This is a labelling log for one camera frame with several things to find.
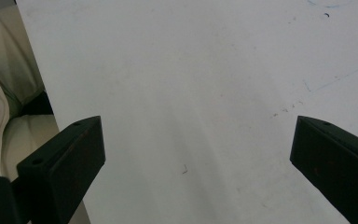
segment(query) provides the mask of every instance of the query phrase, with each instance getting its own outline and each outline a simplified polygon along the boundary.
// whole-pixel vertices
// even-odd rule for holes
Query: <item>white surface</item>
[[[358,1],[19,7],[59,127],[102,115],[92,223],[347,223],[289,154],[297,115],[358,135]]]

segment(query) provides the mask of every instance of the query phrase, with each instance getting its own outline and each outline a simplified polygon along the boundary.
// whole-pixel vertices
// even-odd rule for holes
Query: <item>scuff mark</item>
[[[187,167],[186,167],[186,165],[185,165],[185,170],[182,172],[182,175],[184,175],[185,173],[187,173],[188,172],[188,170],[187,170]]]
[[[307,90],[309,92],[311,92],[310,87],[308,86],[308,83],[305,81],[305,79],[303,79],[303,82],[304,82],[304,85],[307,87]]]

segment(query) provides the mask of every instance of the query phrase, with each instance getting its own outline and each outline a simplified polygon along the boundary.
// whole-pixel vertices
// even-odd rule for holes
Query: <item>black mark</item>
[[[187,173],[188,172],[188,170],[187,170],[187,167],[186,167],[186,165],[185,165],[185,170],[182,172],[182,175],[184,175],[185,173]]]

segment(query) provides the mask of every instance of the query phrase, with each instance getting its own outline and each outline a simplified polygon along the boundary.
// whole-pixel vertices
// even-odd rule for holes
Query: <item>screw hole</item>
[[[40,163],[42,163],[42,159],[36,159],[36,160],[34,160],[34,161],[32,161],[32,165],[38,165],[38,164],[40,164]]]

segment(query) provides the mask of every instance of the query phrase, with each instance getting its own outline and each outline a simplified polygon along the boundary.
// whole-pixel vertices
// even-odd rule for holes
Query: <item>white table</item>
[[[358,1],[18,4],[59,127],[102,116],[92,223],[348,223],[289,155],[358,135]]]

